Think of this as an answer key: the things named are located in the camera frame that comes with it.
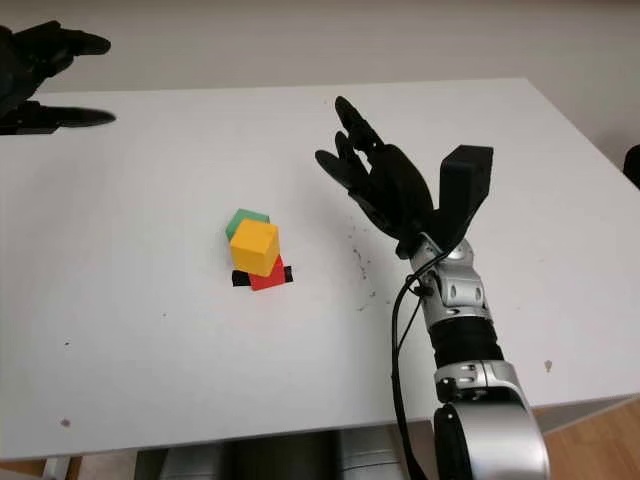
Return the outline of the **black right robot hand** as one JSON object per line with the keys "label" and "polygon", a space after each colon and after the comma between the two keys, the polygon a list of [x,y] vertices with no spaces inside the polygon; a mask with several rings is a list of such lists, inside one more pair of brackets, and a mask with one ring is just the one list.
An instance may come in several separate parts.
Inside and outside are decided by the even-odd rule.
{"label": "black right robot hand", "polygon": [[413,257],[433,212],[424,178],[397,146],[382,141],[345,97],[336,98],[335,110],[343,126],[335,135],[337,152],[316,151],[318,164],[374,226],[398,241],[399,258]]}

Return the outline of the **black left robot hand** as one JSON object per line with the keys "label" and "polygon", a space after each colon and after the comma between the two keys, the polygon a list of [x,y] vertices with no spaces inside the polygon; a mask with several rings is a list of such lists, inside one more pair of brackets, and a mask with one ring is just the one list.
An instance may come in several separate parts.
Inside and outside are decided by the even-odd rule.
{"label": "black left robot hand", "polygon": [[66,70],[78,56],[109,52],[111,42],[55,20],[13,32],[1,28],[1,134],[52,134],[59,128],[86,128],[116,120],[108,111],[46,106],[32,99],[45,80]]}

